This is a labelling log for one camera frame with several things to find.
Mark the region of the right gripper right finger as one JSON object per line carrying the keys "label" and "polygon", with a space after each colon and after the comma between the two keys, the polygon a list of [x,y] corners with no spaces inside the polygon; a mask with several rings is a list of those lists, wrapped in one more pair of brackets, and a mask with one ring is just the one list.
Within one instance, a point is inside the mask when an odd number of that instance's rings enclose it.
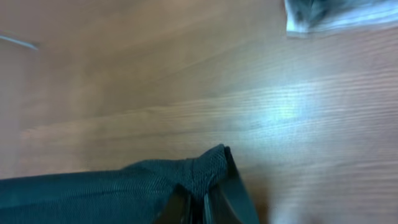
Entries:
{"label": "right gripper right finger", "polygon": [[204,197],[205,224],[259,224],[255,205],[246,190],[231,150],[224,150],[227,162],[226,177]]}

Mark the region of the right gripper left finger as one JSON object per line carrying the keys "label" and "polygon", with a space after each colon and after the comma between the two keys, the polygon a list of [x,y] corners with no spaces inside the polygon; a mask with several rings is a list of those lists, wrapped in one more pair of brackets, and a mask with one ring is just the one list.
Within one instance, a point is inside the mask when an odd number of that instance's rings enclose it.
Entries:
{"label": "right gripper left finger", "polygon": [[177,185],[154,224],[192,224],[192,195]]}

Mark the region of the black t-shirt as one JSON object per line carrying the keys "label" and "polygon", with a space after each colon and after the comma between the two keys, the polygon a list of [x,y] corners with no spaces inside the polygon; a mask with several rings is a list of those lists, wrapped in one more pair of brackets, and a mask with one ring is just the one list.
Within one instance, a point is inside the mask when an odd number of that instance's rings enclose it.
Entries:
{"label": "black t-shirt", "polygon": [[227,176],[230,157],[220,144],[193,159],[3,179],[1,223],[152,223],[178,185],[192,196],[193,222],[201,223],[203,198]]}

